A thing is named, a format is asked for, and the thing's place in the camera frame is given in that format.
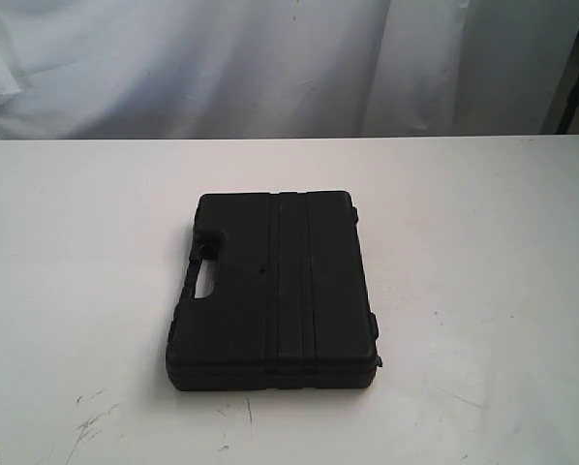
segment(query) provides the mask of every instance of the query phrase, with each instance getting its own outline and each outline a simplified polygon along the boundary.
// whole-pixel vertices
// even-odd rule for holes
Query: table surface
[[[344,189],[384,368],[181,393],[206,192]],[[579,464],[579,137],[0,142],[0,465]]]

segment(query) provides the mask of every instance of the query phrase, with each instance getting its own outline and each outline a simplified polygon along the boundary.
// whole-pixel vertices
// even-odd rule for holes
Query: white table
[[[175,391],[198,197],[318,189],[358,207],[374,384]],[[579,137],[0,142],[1,465],[460,462],[579,464]]]

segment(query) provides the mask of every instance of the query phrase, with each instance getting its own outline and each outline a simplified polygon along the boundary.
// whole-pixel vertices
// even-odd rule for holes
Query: black plastic case
[[[207,194],[167,372],[181,390],[365,388],[381,360],[347,192]],[[195,298],[201,260],[214,290]]]

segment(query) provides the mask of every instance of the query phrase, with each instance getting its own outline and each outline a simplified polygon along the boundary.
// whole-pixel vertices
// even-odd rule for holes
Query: white curtain
[[[535,134],[579,0],[0,0],[0,139]]]

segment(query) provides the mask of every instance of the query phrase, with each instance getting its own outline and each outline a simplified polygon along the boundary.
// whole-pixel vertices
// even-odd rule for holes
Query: white fabric backdrop
[[[0,0],[0,139],[532,134],[579,0]]]

